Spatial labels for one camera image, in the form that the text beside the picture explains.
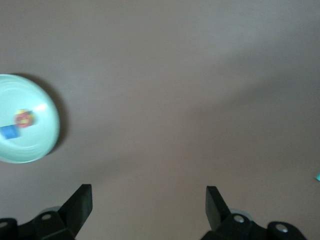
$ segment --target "blue cube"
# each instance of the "blue cube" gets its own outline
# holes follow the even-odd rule
[[[14,139],[19,137],[16,125],[2,126],[0,127],[0,133],[5,139]]]

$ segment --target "light green plate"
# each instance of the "light green plate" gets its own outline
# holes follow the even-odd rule
[[[17,75],[0,74],[0,128],[16,125],[19,110],[33,115],[33,124],[17,127],[18,137],[0,133],[0,160],[27,163],[47,155],[59,136],[59,115],[48,94],[34,82]]]

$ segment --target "plate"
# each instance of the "plate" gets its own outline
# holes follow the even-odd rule
[[[27,78],[0,74],[0,159],[28,163],[47,155],[60,121],[48,94]]]

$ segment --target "blue block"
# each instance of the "blue block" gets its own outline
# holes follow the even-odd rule
[[[318,181],[320,181],[320,172],[318,173],[318,175],[315,177]]]
[[[0,127],[0,133],[5,139],[14,139],[19,137],[16,125]]]

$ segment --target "colorful toy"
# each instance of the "colorful toy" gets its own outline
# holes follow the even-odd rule
[[[26,128],[33,124],[34,116],[31,111],[21,109],[15,115],[15,124],[18,128]]]

